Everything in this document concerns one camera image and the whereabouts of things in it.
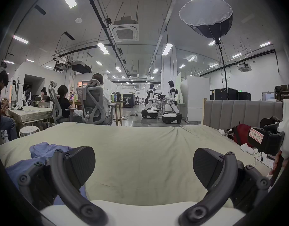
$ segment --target bed sheet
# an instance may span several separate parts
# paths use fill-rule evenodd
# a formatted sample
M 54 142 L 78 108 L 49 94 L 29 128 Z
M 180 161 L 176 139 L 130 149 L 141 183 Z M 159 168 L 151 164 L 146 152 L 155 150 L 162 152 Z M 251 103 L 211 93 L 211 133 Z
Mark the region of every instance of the bed sheet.
M 35 120 L 44 120 L 52 117 L 51 108 L 37 108 L 34 106 L 23 106 L 23 111 L 8 109 L 8 114 L 14 118 L 16 125 Z
M 47 141 L 70 147 L 91 146 L 96 156 L 86 182 L 89 200 L 130 205 L 161 205 L 203 199 L 207 190 L 193 170 L 197 148 L 233 151 L 244 165 L 253 156 L 205 125 L 179 127 L 121 127 L 64 122 L 0 146 L 5 167 L 30 159 L 29 147 Z M 257 162 L 263 175 L 269 169 Z

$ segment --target blue cloth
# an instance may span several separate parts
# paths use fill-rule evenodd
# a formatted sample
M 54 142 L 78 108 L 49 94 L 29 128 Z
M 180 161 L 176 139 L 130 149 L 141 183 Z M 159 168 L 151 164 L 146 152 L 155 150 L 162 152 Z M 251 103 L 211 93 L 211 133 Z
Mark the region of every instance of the blue cloth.
M 32 145 L 29 148 L 31 159 L 28 160 L 21 160 L 17 162 L 14 165 L 11 165 L 10 167 L 5 168 L 6 172 L 8 173 L 9 177 L 11 178 L 12 182 L 15 184 L 15 186 L 19 189 L 19 185 L 17 182 L 18 176 L 28 170 L 34 163 L 40 161 L 41 163 L 45 164 L 45 160 L 48 157 L 52 157 L 54 151 L 56 149 L 61 149 L 63 152 L 67 152 L 69 150 L 72 150 L 69 146 L 63 146 L 63 145 L 56 145 L 51 144 L 49 145 L 47 142 L 42 142 L 37 145 Z M 86 196 L 86 188 L 85 185 L 83 185 L 80 188 L 81 195 L 87 199 Z M 58 195 L 53 205 L 61 205 L 64 204 L 61 200 L 60 196 Z

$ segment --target concrete floor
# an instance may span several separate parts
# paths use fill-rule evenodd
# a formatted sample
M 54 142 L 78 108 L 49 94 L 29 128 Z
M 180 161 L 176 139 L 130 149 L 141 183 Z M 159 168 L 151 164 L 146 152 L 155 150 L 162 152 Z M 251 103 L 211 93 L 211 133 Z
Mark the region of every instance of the concrete floor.
M 145 105 L 135 105 L 133 108 L 123 108 L 123 115 L 126 116 L 125 120 L 122 119 L 122 126 L 186 126 L 186 125 L 198 125 L 201 122 L 192 122 L 187 124 L 184 119 L 182 119 L 180 124 L 165 124 L 162 119 L 144 119 L 141 116 L 141 111 L 144 109 Z

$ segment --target light stand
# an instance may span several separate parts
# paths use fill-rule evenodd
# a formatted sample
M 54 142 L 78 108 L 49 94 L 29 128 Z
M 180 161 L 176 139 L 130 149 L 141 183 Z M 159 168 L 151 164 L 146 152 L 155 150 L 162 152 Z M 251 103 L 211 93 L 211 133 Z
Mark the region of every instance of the light stand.
M 229 96 L 229 94 L 228 94 L 228 88 L 227 88 L 227 79 L 226 79 L 225 63 L 224 63 L 224 58 L 223 58 L 223 54 L 222 54 L 222 48 L 221 48 L 221 46 L 220 46 L 220 44 L 221 44 L 221 40 L 219 40 L 219 39 L 215 39 L 215 44 L 217 44 L 217 45 L 219 46 L 219 50 L 220 50 L 221 57 L 222 57 L 222 61 L 223 61 L 224 74 L 225 74 L 225 85 L 226 85 L 226 95 L 227 95 L 226 98 L 227 98 L 227 100 L 228 100 L 228 96 Z

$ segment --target softbox light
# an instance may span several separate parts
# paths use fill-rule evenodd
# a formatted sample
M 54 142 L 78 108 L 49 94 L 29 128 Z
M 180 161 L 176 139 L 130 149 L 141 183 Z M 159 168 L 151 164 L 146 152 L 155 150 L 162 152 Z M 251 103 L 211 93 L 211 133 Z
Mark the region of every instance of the softbox light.
M 180 9 L 179 16 L 194 31 L 216 43 L 232 25 L 232 8 L 223 0 L 192 0 Z

